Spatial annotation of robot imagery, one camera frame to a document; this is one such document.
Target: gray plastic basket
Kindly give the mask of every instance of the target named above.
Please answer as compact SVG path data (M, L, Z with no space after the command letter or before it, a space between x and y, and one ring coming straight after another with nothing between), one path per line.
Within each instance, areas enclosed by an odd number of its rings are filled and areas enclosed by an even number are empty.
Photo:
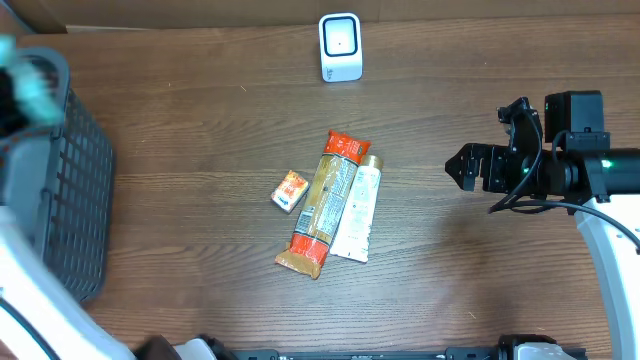
M2 202L49 270L78 300L105 281L115 174L111 142L70 88L64 58L21 50L49 80L64 127L26 129L0 141Z

